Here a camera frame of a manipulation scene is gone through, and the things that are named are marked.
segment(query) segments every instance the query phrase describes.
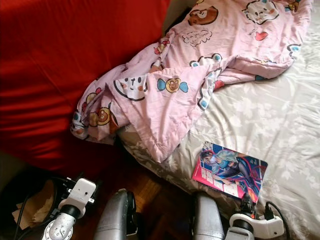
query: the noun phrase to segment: pink blanket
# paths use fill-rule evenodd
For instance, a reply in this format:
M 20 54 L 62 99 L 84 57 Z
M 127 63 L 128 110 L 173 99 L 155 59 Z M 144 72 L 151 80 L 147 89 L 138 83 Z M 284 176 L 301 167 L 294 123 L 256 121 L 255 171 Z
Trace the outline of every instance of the pink blanket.
M 165 160 L 218 88 L 272 79 L 292 65 L 311 9 L 312 0 L 198 0 L 159 43 L 88 86 L 71 132 L 112 144 L 132 124 L 153 159 Z

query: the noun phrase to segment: pink magazine cover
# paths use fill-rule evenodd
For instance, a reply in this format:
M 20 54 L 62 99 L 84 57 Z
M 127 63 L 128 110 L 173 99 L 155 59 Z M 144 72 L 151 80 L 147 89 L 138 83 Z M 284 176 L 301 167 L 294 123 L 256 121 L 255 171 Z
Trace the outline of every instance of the pink magazine cover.
M 265 161 L 205 142 L 192 179 L 239 199 L 248 193 L 257 203 L 267 166 Z

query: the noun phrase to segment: magazine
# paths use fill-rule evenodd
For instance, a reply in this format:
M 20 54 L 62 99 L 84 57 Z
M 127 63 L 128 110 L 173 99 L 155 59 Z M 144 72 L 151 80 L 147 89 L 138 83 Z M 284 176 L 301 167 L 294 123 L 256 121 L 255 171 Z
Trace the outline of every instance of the magazine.
M 205 142 L 192 179 L 239 199 L 248 193 L 257 203 L 267 166 L 265 161 Z

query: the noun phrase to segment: comic book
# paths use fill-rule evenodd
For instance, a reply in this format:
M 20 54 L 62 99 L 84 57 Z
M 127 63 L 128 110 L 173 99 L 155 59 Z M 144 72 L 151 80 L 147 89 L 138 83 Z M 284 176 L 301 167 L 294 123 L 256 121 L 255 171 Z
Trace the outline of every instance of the comic book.
M 267 166 L 265 161 L 205 142 L 192 179 L 239 199 L 248 193 L 257 203 Z

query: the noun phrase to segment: red cushion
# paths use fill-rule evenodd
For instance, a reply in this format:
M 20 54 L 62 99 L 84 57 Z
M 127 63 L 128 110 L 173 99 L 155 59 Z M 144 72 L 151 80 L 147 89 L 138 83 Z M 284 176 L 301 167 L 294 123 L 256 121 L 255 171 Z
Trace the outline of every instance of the red cushion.
M 90 82 L 161 37 L 170 0 L 2 0 L 0 148 L 64 175 L 94 174 L 113 147 L 69 123 Z

